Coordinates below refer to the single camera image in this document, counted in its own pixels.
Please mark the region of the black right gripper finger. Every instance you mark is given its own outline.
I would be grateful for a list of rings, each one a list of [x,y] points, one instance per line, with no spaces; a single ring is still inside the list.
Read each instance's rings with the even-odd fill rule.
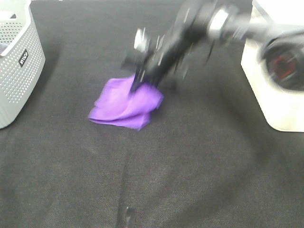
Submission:
[[[145,71],[136,71],[130,87],[130,94],[135,93],[142,85],[146,83]]]

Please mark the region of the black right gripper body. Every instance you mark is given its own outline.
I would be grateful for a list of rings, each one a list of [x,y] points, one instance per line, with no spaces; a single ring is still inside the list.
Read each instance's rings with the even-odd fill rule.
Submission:
[[[174,24],[156,40],[145,29],[137,29],[133,48],[126,53],[122,67],[145,71],[146,84],[158,86],[171,69],[178,68],[195,44],[207,39],[213,14],[211,0],[185,1]]]

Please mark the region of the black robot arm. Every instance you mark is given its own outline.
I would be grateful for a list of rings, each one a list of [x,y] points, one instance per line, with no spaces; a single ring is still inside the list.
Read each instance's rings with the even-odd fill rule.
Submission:
[[[227,44],[253,40],[261,44],[258,62],[264,62],[272,82],[291,91],[304,89],[304,28],[302,25],[271,21],[251,23],[233,5],[215,1],[187,0],[175,22],[156,41],[138,29],[134,53],[123,61],[124,68],[135,71],[130,92],[147,84],[157,87],[175,74],[183,59],[199,43]]]

